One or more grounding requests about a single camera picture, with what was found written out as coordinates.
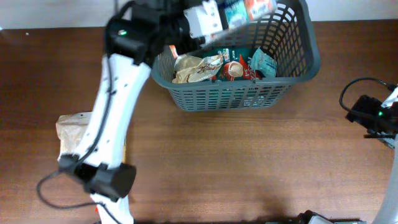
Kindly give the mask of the green Nescafe coffee bag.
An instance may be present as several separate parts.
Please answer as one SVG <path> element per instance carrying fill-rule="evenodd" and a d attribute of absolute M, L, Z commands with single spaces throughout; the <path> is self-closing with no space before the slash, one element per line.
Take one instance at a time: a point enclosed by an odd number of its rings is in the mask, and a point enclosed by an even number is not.
<path fill-rule="evenodd" d="M 223 56 L 223 65 L 212 80 L 240 81 L 262 80 L 262 75 L 250 67 L 253 51 L 247 48 L 217 48 L 206 51 L 203 56 Z"/>

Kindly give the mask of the beige snack pouch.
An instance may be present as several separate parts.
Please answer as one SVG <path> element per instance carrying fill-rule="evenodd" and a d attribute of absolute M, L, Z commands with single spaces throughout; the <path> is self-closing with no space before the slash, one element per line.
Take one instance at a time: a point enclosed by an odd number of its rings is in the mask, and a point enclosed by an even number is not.
<path fill-rule="evenodd" d="M 174 64 L 175 78 L 172 80 L 174 84 L 195 83 L 204 80 L 211 80 L 223 65 L 223 56 L 214 55 L 200 58 L 192 55 L 179 55 L 177 51 L 172 50 L 176 61 Z"/>

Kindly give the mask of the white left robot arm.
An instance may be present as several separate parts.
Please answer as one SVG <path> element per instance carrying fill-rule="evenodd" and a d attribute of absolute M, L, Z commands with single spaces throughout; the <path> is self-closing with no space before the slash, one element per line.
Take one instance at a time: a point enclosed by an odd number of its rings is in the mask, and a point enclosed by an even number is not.
<path fill-rule="evenodd" d="M 136 168 L 123 162 L 123 144 L 142 87 L 156 56 L 204 42 L 199 25 L 218 15 L 216 1 L 128 1 L 104 28 L 101 83 L 88 128 L 73 152 L 58 160 L 58 173 L 79 182 L 102 223 L 133 223 L 128 195 Z"/>

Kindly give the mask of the teal wet wipes packet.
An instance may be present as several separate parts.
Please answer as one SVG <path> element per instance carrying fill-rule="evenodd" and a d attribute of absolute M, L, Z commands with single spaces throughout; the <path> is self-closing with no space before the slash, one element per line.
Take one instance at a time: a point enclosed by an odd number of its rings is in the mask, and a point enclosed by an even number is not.
<path fill-rule="evenodd" d="M 252 56 L 251 68 L 260 71 L 266 78 L 275 78 L 277 62 L 259 47 Z"/>

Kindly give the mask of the Kleenex tissue multipack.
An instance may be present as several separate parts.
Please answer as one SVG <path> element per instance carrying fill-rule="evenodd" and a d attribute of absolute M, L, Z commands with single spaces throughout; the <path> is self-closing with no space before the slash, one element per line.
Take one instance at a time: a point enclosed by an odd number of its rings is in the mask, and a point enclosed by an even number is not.
<path fill-rule="evenodd" d="M 250 23 L 272 14 L 277 9 L 277 2 L 276 0 L 226 0 L 217 6 L 222 30 L 206 35 L 202 47 L 208 47 Z"/>

